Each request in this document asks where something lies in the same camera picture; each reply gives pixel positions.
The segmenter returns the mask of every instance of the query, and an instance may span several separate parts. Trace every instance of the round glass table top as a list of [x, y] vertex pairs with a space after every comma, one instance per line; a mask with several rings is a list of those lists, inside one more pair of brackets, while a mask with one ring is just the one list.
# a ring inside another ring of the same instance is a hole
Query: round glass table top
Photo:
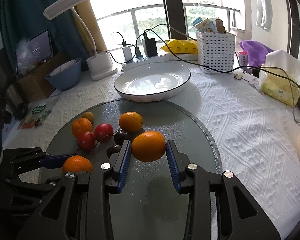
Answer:
[[[143, 129], [155, 130], [173, 139], [179, 152], [206, 171], [222, 173], [217, 146], [205, 126], [188, 111], [168, 101], [136, 103], [115, 99], [94, 106], [93, 130], [100, 123], [119, 129], [118, 119], [125, 112], [143, 117]], [[77, 149], [71, 125], [83, 113], [70, 120], [55, 135], [47, 152], [51, 155], [72, 153]], [[83, 155], [96, 167], [108, 161], [106, 149], [111, 141], [102, 143], [94, 153]], [[58, 176], [61, 169], [41, 170], [41, 182]], [[173, 187], [167, 157], [143, 163], [131, 156], [126, 186], [119, 195], [109, 195], [112, 228], [115, 240], [182, 240], [186, 225], [188, 195], [179, 195]], [[215, 199], [211, 194], [212, 214]]]

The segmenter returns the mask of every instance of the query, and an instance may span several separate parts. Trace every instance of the charger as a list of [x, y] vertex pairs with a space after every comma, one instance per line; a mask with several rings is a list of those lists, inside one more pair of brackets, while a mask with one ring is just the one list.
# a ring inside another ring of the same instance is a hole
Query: charger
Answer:
[[123, 52], [124, 60], [126, 62], [131, 61], [133, 59], [131, 48], [130, 46], [127, 46], [127, 43], [125, 41], [122, 42], [122, 52]]
[[155, 38], [148, 39], [148, 35], [146, 33], [143, 34], [144, 39], [142, 40], [143, 49], [145, 51], [145, 55], [147, 57], [153, 57], [158, 55], [157, 44], [155, 42]]

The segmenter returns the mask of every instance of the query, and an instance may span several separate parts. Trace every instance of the lamp head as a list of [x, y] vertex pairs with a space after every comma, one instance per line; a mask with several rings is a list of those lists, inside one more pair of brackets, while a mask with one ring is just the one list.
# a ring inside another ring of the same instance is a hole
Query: lamp head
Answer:
[[52, 20], [58, 15], [62, 14], [66, 10], [76, 6], [79, 3], [82, 3], [86, 0], [58, 0], [49, 7], [45, 8], [43, 15], [48, 19]]

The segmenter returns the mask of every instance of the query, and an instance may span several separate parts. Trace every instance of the red apple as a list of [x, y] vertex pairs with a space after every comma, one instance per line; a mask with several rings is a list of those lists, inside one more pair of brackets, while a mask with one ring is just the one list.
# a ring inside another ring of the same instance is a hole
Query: red apple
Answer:
[[108, 123], [99, 124], [94, 130], [94, 137], [99, 142], [107, 142], [113, 135], [113, 128]]
[[84, 152], [89, 152], [94, 148], [96, 139], [93, 132], [85, 132], [77, 139], [78, 147]]

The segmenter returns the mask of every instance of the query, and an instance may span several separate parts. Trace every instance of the small yellow fruit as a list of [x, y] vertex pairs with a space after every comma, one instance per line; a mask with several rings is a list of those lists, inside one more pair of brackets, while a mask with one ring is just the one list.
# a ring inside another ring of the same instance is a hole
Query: small yellow fruit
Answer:
[[159, 160], [166, 151], [163, 135], [155, 131], [147, 131], [137, 136], [131, 145], [133, 156], [142, 162]]
[[85, 112], [85, 113], [82, 115], [82, 118], [87, 118], [91, 123], [94, 122], [94, 115], [93, 115], [93, 113], [91, 113], [91, 112]]
[[141, 129], [143, 120], [140, 114], [136, 112], [127, 112], [120, 116], [119, 126], [128, 132], [137, 132]]

